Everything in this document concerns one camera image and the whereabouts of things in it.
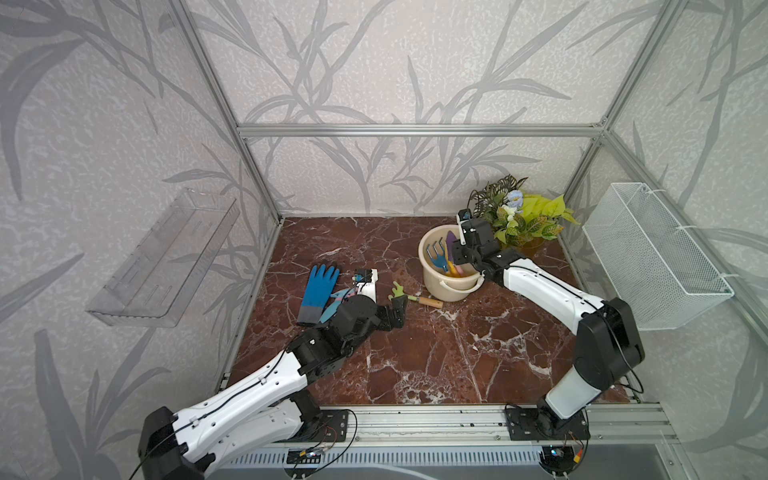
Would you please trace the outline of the purple trowel pink handle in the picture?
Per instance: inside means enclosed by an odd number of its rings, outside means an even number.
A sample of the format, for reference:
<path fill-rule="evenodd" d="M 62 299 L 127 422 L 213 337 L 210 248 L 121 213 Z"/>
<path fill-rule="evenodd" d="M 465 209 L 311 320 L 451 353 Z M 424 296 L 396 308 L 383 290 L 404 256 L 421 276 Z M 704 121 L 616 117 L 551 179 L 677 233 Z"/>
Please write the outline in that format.
<path fill-rule="evenodd" d="M 456 241 L 457 241 L 457 238 L 456 238 L 455 234 L 452 231 L 448 231 L 448 233 L 446 235 L 446 257 L 447 257 L 447 261 L 450 261 L 450 262 L 452 262 L 455 265 L 457 271 L 459 272 L 459 274 L 462 277 L 464 275 L 464 272 L 463 272 L 463 270 L 462 270 L 462 268 L 460 266 L 456 265 L 455 260 L 454 260 L 454 254 L 453 254 L 453 247 L 454 247 L 454 244 L 456 243 Z"/>

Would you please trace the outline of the yellow shovel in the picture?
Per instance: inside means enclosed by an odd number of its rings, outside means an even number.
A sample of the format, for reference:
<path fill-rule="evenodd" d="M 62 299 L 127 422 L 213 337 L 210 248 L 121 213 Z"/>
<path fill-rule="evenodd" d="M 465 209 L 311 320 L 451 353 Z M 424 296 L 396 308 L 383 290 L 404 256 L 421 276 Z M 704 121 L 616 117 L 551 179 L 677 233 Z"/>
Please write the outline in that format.
<path fill-rule="evenodd" d="M 457 271 L 455 265 L 452 262 L 450 262 L 450 261 L 446 261 L 446 273 L 449 276 L 454 277 L 454 278 L 460 278 L 461 277 L 461 275 Z"/>

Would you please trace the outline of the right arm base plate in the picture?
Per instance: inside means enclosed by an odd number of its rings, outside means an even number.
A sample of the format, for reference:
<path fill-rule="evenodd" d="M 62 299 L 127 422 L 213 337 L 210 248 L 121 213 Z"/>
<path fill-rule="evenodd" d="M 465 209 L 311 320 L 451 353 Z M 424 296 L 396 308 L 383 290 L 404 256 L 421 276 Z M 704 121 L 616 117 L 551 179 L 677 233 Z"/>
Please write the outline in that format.
<path fill-rule="evenodd" d="M 587 411 L 582 408 L 568 419 L 561 419 L 541 400 L 536 406 L 507 403 L 503 414 L 513 441 L 561 441 L 591 439 Z"/>

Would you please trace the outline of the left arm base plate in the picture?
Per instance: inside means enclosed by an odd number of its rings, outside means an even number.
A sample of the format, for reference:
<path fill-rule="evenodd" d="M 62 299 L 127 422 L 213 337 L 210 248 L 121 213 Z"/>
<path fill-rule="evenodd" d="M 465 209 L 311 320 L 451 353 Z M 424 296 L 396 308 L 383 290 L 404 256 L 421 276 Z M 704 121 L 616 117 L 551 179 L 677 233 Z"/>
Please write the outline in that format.
<path fill-rule="evenodd" d="M 286 443 L 334 443 L 347 438 L 350 414 L 346 409 L 321 409 L 307 390 L 294 393 L 288 399 L 298 407 L 301 428 Z"/>

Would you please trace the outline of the green hand rake wooden handle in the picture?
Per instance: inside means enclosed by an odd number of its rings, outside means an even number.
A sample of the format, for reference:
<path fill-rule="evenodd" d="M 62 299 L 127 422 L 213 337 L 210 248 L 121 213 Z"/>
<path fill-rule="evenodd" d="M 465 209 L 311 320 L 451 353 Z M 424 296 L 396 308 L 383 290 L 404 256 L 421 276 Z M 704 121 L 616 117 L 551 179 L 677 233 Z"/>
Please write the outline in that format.
<path fill-rule="evenodd" d="M 437 299 L 431 299 L 431 298 L 407 294 L 402 285 L 400 285 L 398 282 L 394 282 L 393 288 L 392 288 L 392 294 L 388 296 L 388 299 L 393 300 L 394 298 L 399 298 L 399 297 L 404 297 L 407 300 L 416 302 L 420 305 L 426 305 L 432 308 L 442 309 L 444 306 L 444 303 Z"/>

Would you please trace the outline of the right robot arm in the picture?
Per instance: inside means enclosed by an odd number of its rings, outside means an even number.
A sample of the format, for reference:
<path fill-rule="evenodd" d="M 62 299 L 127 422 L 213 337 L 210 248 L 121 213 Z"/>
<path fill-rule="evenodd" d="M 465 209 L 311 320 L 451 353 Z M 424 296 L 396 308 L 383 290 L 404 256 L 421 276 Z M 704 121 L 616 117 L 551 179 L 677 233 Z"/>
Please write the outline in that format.
<path fill-rule="evenodd" d="M 636 320 L 620 298 L 604 300 L 549 274 L 512 247 L 503 248 L 488 221 L 464 209 L 450 251 L 491 280 L 544 309 L 576 336 L 572 367 L 541 401 L 538 417 L 557 426 L 571 420 L 645 359 Z"/>

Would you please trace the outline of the cream plastic bucket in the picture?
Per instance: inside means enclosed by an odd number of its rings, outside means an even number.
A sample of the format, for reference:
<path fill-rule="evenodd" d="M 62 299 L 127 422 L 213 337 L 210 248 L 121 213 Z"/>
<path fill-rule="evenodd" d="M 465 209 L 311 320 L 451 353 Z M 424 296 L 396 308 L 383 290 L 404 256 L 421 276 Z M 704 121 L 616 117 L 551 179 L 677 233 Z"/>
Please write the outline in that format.
<path fill-rule="evenodd" d="M 452 231 L 455 236 L 458 236 L 457 225 L 441 225 L 429 230 L 420 240 L 418 254 L 423 267 L 424 284 L 429 293 L 444 302 L 459 302 L 479 290 L 483 286 L 485 279 L 469 264 L 461 267 L 464 272 L 461 278 L 445 275 L 432 265 L 425 247 L 428 243 L 443 237 L 446 249 L 446 235 L 448 231 Z"/>

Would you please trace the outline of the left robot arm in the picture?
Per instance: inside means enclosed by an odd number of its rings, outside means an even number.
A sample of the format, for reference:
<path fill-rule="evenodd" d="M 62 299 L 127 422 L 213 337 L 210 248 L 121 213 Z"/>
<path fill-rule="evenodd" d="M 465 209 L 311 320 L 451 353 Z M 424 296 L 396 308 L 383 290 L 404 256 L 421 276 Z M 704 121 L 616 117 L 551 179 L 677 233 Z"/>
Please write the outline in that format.
<path fill-rule="evenodd" d="M 146 479 L 206 479 L 264 445 L 310 434 L 321 409 L 308 388 L 338 371 L 377 331 L 404 326 L 408 300 L 341 301 L 326 322 L 305 328 L 255 373 L 191 407 L 161 407 L 144 420 L 138 470 Z"/>

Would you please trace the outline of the teal spray bottle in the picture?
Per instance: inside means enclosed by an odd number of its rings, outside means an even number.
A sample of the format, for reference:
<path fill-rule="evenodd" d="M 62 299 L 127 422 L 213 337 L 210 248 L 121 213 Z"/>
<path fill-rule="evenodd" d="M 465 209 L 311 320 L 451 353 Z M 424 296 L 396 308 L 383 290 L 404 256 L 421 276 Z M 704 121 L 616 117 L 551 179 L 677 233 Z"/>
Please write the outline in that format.
<path fill-rule="evenodd" d="M 321 314 L 319 318 L 319 322 L 320 323 L 328 322 L 336 314 L 342 302 L 345 301 L 347 298 L 355 296 L 357 293 L 358 293 L 357 287 L 345 288 L 332 293 L 330 296 L 331 303 L 327 306 L 327 308 Z"/>

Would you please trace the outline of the blue fork yellow handle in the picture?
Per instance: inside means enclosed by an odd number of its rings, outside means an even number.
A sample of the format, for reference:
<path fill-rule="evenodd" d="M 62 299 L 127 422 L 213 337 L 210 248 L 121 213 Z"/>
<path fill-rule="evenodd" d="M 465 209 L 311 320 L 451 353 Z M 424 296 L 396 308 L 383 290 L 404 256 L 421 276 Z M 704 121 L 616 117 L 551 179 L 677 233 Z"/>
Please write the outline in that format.
<path fill-rule="evenodd" d="M 425 251 L 429 260 L 432 262 L 432 265 L 443 274 L 448 275 L 450 273 L 450 267 L 448 265 L 448 258 L 443 241 L 444 238 L 440 237 L 437 241 L 428 243 L 425 247 Z"/>

